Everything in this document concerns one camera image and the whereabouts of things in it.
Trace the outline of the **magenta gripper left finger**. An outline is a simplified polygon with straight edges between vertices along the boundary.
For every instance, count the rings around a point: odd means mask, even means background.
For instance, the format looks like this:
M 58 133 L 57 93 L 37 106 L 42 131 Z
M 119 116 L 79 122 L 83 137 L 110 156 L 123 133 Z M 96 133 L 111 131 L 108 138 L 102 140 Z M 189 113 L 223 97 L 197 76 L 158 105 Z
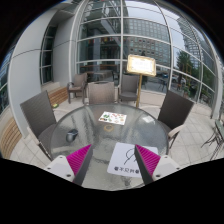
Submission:
M 80 148 L 68 156 L 57 156 L 45 170 L 81 186 L 93 155 L 91 145 Z

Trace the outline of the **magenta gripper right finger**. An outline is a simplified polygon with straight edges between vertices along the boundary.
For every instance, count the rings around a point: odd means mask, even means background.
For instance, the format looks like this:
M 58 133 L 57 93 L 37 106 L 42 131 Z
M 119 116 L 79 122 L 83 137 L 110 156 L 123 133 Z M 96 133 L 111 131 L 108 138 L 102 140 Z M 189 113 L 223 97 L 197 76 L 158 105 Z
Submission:
M 134 154 L 145 185 L 180 170 L 180 166 L 168 155 L 159 156 L 140 145 L 135 146 Z

